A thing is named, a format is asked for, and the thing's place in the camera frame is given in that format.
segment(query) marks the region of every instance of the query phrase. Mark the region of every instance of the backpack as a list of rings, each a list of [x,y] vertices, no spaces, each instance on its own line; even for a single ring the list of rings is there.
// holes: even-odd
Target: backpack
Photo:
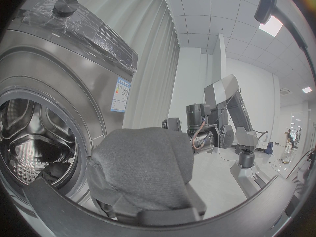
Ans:
[[[272,147],[273,147],[273,142],[269,142],[267,149],[265,149],[264,152],[268,155],[271,155],[273,153]]]

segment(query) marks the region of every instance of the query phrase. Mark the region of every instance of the gray fabric cover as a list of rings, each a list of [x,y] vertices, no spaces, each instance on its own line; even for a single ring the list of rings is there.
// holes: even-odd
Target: gray fabric cover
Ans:
[[[141,210],[191,207],[185,185],[192,178],[188,135],[159,127],[111,132],[88,159],[91,195],[108,205],[125,201]]]

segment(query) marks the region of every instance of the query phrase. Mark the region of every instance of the robotic arm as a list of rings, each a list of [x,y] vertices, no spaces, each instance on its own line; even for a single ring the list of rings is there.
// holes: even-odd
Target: robotic arm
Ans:
[[[270,180],[255,163],[254,150],[258,138],[252,129],[250,118],[240,94],[238,81],[229,75],[204,89],[206,104],[186,107],[187,134],[192,143],[193,154],[210,152],[214,146],[228,148],[234,141],[234,132],[228,124],[227,110],[234,126],[238,145],[239,160],[230,172],[247,198],[262,189]],[[168,118],[162,127],[181,131],[179,118]]]

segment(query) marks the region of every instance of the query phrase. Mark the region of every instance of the ceiling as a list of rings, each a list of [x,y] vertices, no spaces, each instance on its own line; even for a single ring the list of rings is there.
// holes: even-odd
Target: ceiling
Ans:
[[[316,97],[316,88],[305,54],[282,26],[276,37],[258,29],[254,14],[259,0],[166,0],[181,47],[200,47],[213,54],[218,33],[224,35],[226,57],[253,64],[279,77],[280,88],[292,93],[281,96],[281,106],[300,104]],[[316,57],[315,37],[291,0],[277,6],[294,22]],[[310,86],[312,92],[302,89]]]

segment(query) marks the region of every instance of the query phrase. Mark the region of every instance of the white curtain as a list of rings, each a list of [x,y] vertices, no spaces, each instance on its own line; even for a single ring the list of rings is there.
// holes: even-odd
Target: white curtain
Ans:
[[[161,126],[168,117],[179,44],[165,0],[78,0],[138,54],[123,127]]]

